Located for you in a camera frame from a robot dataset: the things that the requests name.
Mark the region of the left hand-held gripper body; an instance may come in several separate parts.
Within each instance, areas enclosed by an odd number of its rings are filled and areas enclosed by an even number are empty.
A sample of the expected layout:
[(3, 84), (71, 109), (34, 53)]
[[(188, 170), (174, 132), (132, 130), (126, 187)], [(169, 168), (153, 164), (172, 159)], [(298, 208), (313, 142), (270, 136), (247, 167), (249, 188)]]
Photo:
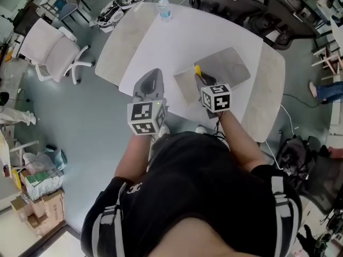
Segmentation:
[(127, 105), (127, 121), (135, 135), (156, 135), (167, 116), (167, 99), (135, 94)]

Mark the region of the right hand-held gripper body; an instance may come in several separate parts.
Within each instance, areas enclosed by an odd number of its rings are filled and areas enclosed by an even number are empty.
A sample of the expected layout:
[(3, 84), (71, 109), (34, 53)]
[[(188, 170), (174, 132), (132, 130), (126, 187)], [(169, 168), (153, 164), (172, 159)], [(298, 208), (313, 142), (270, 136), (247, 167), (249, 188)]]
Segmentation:
[(232, 91), (229, 84), (204, 86), (200, 94), (209, 118), (216, 118), (217, 113), (230, 109)]

